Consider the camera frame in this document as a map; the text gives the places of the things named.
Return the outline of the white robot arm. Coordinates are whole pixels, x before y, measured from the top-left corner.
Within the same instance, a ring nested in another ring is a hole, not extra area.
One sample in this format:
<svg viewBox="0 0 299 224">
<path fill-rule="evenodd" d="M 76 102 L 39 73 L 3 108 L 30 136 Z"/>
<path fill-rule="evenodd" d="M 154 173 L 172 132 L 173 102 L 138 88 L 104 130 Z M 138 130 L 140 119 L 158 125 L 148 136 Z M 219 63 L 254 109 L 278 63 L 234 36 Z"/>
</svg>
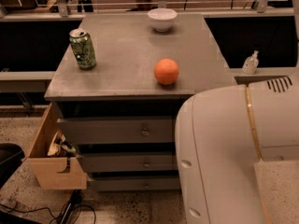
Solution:
<svg viewBox="0 0 299 224">
<path fill-rule="evenodd" d="M 298 70 L 237 85 L 205 15 L 179 86 L 192 93 L 175 126 L 187 224 L 265 224 L 253 165 L 298 151 Z"/>
</svg>

